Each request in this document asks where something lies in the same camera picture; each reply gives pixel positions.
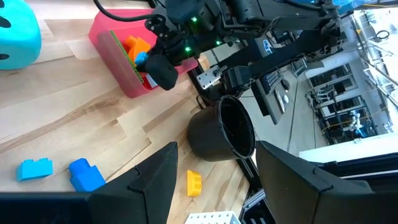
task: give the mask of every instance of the orange toy piece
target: orange toy piece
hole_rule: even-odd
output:
[[[129,46],[129,58],[132,62],[136,60],[136,57],[141,52],[148,52],[151,48],[150,44],[141,38],[135,38],[133,36],[129,36],[126,40],[127,46]]]
[[[201,175],[198,172],[187,170],[187,196],[196,197],[201,193]]]

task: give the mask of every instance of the white lego brick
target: white lego brick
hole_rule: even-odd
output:
[[[233,211],[189,214],[185,224],[241,224]]]

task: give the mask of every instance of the blue toy piece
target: blue toy piece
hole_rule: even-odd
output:
[[[39,57],[39,25],[24,0],[0,1],[0,70],[24,68]]]
[[[47,158],[39,159],[34,162],[33,159],[25,160],[17,168],[17,180],[31,180],[43,178],[52,174],[52,161]]]
[[[100,171],[96,166],[90,167],[84,158],[78,159],[69,165],[71,174],[70,183],[77,192],[91,192],[105,184]]]
[[[148,54],[146,52],[141,52],[141,53],[137,54],[137,57],[136,57],[136,60],[134,61],[134,63],[136,65],[140,65],[140,64],[144,63],[147,59],[148,59]]]

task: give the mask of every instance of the metal bracket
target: metal bracket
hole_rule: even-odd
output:
[[[219,68],[217,65],[211,67],[207,71],[197,76],[198,83],[203,90],[206,90],[221,78],[222,72],[226,69],[226,66]]]

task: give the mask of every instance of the teal foam block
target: teal foam block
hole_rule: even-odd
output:
[[[43,178],[51,175],[52,161],[47,158],[39,159],[39,161],[34,162],[33,159],[25,160],[17,168],[17,180],[32,180]]]
[[[39,25],[25,1],[0,1],[0,70],[24,68],[40,55]]]

